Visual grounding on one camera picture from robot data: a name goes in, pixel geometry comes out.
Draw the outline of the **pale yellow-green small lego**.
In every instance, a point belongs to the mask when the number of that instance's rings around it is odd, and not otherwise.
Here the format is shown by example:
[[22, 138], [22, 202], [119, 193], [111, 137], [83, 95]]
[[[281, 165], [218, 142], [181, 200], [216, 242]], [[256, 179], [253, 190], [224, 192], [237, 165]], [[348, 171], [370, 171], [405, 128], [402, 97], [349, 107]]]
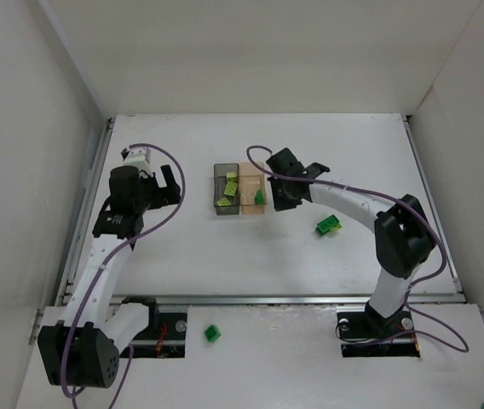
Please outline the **pale yellow-green small lego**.
[[223, 197], [216, 201], [216, 205], [219, 207], [226, 207], [226, 206], [230, 206], [231, 203], [227, 198]]

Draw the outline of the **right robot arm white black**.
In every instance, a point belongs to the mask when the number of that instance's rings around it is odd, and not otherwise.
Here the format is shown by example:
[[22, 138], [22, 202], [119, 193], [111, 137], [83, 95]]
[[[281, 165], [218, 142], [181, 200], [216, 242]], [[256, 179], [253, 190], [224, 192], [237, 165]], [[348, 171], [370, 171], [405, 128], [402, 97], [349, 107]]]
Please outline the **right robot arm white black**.
[[273, 173], [268, 181], [275, 210], [294, 209], [306, 200], [337, 210], [374, 234], [381, 271], [366, 303], [366, 319], [378, 330], [391, 327], [403, 308], [415, 272], [435, 248], [418, 199], [407, 194], [401, 199], [375, 200], [336, 187], [319, 179], [329, 171], [326, 166], [312, 163], [304, 167], [288, 148], [272, 155], [267, 165]]

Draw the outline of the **dark green long lego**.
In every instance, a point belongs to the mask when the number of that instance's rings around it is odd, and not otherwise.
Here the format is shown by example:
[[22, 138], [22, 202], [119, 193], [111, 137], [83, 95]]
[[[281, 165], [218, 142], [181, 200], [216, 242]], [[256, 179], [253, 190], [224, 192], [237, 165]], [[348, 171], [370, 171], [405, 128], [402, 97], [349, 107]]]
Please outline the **dark green long lego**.
[[340, 221], [337, 219], [336, 216], [334, 216], [334, 215], [328, 216], [324, 220], [317, 223], [316, 228], [315, 228], [315, 232], [319, 236], [323, 236], [325, 234], [328, 234], [329, 232], [331, 232], [332, 226], [336, 223], [340, 223]]

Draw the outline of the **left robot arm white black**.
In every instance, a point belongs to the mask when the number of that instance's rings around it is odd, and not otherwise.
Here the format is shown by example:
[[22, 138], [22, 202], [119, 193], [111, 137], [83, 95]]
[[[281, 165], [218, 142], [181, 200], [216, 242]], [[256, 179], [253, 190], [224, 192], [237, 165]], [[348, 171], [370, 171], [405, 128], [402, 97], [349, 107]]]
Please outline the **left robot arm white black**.
[[123, 165], [111, 171], [84, 272], [57, 323], [43, 326], [38, 334], [47, 379], [68, 396], [76, 394], [76, 387], [109, 388], [118, 374], [120, 355], [151, 323], [152, 304], [141, 297], [124, 301], [113, 317], [107, 311], [136, 241], [149, 233], [144, 214], [181, 206], [183, 184], [169, 165], [160, 170], [164, 186], [145, 167]]

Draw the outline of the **small dark green lego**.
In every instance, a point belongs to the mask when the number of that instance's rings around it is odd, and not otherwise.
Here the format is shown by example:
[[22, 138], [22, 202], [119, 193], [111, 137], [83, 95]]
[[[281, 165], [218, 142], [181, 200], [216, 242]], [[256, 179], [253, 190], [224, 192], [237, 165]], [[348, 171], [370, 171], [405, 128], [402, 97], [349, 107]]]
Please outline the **small dark green lego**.
[[221, 336], [221, 332], [216, 325], [209, 325], [205, 329], [204, 335], [208, 343], [215, 343]]

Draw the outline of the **lime green 2x3 lego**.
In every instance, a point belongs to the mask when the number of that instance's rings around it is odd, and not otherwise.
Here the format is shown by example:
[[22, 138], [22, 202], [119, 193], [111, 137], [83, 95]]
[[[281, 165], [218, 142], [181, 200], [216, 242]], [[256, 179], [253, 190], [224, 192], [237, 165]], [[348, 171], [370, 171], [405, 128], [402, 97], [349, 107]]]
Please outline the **lime green 2x3 lego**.
[[227, 181], [223, 194], [227, 197], [234, 197], [238, 191], [238, 183]]

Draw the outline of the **dark green square lego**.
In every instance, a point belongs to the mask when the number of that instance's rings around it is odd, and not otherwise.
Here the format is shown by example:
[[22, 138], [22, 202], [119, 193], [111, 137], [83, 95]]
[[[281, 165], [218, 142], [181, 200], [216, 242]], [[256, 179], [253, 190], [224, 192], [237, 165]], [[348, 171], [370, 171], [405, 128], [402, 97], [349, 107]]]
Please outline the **dark green square lego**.
[[264, 198], [264, 194], [263, 194], [262, 189], [258, 189], [256, 191], [255, 196], [254, 196], [254, 204], [255, 205], [264, 205], [265, 202], [266, 202], [266, 200]]

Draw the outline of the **lime green small lego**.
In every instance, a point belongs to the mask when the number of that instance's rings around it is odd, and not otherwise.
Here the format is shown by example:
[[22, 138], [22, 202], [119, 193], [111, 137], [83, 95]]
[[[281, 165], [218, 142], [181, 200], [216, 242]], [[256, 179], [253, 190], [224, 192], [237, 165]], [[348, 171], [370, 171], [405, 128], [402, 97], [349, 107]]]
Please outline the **lime green small lego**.
[[227, 172], [226, 177], [228, 181], [233, 181], [233, 182], [236, 182], [238, 178], [236, 172]]

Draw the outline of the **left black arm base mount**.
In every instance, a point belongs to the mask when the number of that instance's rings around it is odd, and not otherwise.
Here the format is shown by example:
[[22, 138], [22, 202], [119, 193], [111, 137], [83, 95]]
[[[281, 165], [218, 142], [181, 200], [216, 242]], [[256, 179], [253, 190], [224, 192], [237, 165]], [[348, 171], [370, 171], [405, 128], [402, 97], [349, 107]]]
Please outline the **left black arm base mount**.
[[186, 354], [187, 313], [162, 312], [130, 342], [134, 359], [182, 359]]

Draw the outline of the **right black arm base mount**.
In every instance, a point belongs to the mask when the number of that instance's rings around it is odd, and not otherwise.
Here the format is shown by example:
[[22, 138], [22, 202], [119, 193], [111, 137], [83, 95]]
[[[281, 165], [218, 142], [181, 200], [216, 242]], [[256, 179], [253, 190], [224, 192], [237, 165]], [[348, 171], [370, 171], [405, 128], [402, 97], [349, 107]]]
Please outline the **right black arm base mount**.
[[401, 310], [385, 329], [374, 327], [364, 311], [337, 312], [335, 332], [343, 358], [419, 358], [414, 324], [408, 311]]

